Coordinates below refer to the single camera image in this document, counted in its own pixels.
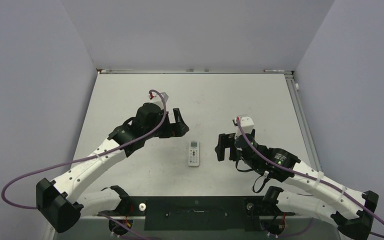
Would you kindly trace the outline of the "white grey remote control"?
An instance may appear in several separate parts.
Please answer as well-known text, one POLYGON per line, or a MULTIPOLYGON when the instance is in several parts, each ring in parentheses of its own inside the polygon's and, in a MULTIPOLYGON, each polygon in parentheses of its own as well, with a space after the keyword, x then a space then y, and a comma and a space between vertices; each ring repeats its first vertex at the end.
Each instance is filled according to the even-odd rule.
POLYGON ((190 141, 188 149, 188 166, 198 167, 200 165, 200 143, 198 141, 190 141))

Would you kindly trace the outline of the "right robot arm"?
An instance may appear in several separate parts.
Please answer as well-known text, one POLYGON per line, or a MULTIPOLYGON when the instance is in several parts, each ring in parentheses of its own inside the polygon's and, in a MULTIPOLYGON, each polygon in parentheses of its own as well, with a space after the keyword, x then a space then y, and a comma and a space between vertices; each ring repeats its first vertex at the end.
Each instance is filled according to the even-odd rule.
POLYGON ((297 187, 307 196, 270 187, 262 207, 269 214, 295 213, 322 220, 353 240, 366 240, 372 233, 374 212, 379 195, 371 190, 361 192, 348 188, 325 176, 300 160, 296 155, 281 149, 258 144, 255 134, 221 133, 215 152, 219 162, 225 159, 240 161, 249 166, 249 172, 258 173, 266 184, 276 180, 297 187))

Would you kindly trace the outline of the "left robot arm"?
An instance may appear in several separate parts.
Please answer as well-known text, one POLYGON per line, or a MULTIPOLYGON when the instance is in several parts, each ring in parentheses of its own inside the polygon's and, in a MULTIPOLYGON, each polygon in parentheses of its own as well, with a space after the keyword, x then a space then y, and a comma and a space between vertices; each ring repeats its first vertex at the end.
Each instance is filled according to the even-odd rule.
POLYGON ((128 195, 117 185, 86 196, 82 193, 115 164, 143 148, 147 140, 183 137, 190 129, 180 109, 172 111, 173 123, 161 102, 144 103, 136 115, 117 126, 86 161, 52 180, 43 178, 36 184, 36 207, 57 233, 69 230, 83 216, 105 211, 123 215, 128 211, 128 195))

